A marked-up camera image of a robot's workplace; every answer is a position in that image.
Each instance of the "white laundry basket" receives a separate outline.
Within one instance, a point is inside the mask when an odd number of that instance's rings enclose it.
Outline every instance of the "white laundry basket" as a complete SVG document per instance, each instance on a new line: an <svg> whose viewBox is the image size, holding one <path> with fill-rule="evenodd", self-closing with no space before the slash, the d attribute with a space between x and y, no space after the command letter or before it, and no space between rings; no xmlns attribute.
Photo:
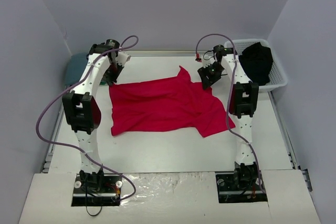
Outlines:
<svg viewBox="0 0 336 224"><path fill-rule="evenodd" d="M264 40L264 39L238 39L238 40L233 40L233 43L235 44L236 50L238 55L241 55L244 51L245 48L260 42L261 45L264 47L269 47L272 52L272 57L273 57L273 65L271 72L269 73L268 77L270 79L270 82L264 86L259 87L259 91L261 92L267 92L267 91L272 91L273 89L276 89L278 87L283 87L287 85L287 77L285 75L285 72L272 48L270 47L269 43ZM224 47L229 48L232 47L231 42L227 41L224 44Z"/></svg>

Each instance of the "red garment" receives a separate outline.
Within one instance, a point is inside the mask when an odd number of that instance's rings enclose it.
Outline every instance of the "red garment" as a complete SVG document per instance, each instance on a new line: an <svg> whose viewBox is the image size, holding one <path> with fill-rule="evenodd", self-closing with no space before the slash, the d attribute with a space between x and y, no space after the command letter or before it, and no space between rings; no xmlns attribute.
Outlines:
<svg viewBox="0 0 336 224"><path fill-rule="evenodd" d="M212 90L191 82L180 66L176 77L110 86L113 136L126 131L172 131L195 127L202 137L227 130L225 110ZM235 124L230 119L230 127Z"/></svg>

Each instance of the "red cloth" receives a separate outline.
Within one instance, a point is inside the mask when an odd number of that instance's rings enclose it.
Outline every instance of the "red cloth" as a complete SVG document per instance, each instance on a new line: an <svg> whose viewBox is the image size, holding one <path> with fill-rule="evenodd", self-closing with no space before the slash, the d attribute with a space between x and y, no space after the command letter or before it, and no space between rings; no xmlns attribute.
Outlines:
<svg viewBox="0 0 336 224"><path fill-rule="evenodd" d="M113 136L126 131L164 132L195 127L202 137L227 130L225 110L212 90L191 82L180 66L176 77L110 86ZM230 119L231 128L235 124Z"/></svg>

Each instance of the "black fabric in basket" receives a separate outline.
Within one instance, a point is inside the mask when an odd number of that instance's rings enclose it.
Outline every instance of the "black fabric in basket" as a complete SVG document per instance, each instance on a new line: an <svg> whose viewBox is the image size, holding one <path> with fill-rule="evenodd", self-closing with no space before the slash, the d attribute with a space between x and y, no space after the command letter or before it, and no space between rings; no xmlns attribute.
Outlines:
<svg viewBox="0 0 336 224"><path fill-rule="evenodd" d="M253 82L257 82L260 86L269 83L269 73L273 64L271 49L264 47L260 42L255 43L239 55L240 64L246 75Z"/></svg>

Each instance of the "wall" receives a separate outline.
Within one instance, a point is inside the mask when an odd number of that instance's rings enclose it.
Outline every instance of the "wall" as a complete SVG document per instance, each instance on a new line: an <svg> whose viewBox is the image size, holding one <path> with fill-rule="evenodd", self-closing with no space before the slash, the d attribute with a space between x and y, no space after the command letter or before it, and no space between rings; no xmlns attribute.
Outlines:
<svg viewBox="0 0 336 224"><path fill-rule="evenodd" d="M336 219L335 0L288 0L268 40L288 74L274 92L322 223Z"/></svg>
<svg viewBox="0 0 336 224"><path fill-rule="evenodd" d="M267 38L287 0L44 0L73 53L107 38L138 49L191 49L204 34ZM205 40L210 48L224 41Z"/></svg>
<svg viewBox="0 0 336 224"><path fill-rule="evenodd" d="M0 222L11 224L44 161L47 144L35 122L62 89L69 51L42 0L0 0L0 6ZM51 136L58 109L46 116L44 136Z"/></svg>

